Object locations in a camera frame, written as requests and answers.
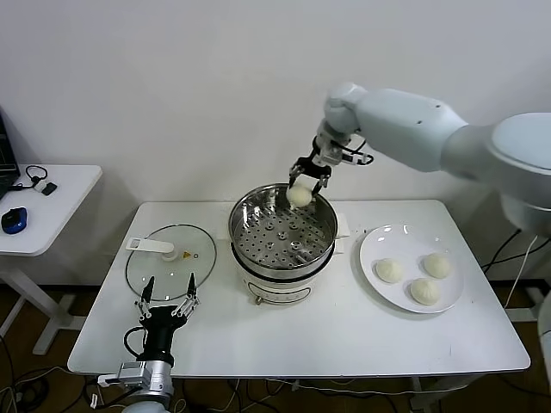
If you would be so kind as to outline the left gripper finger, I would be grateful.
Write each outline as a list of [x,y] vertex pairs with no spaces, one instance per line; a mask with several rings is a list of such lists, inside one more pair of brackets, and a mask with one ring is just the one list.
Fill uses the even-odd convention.
[[189,278],[188,289],[184,301],[171,312],[173,317],[189,318],[195,308],[200,304],[197,297],[197,285],[195,283],[195,274],[191,273]]
[[155,277],[151,276],[145,287],[143,288],[139,300],[134,304],[139,310],[139,318],[146,319],[151,316],[150,303],[152,301],[152,292],[154,288]]

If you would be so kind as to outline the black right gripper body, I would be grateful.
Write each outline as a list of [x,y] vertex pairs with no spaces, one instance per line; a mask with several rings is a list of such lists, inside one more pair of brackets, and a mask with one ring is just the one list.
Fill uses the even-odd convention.
[[313,138],[312,150],[307,157],[299,157],[294,165],[300,165],[302,167],[302,174],[309,177],[319,177],[325,171],[331,171],[331,166],[322,165],[319,160],[320,149],[316,142],[316,138]]

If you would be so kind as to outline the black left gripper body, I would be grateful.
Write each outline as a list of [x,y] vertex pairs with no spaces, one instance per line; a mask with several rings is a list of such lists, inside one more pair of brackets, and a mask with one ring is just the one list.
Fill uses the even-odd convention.
[[175,305],[152,307],[151,316],[140,322],[145,330],[145,344],[143,351],[138,355],[139,361],[174,360],[171,353],[173,336],[189,319],[178,313],[173,315],[175,309]]

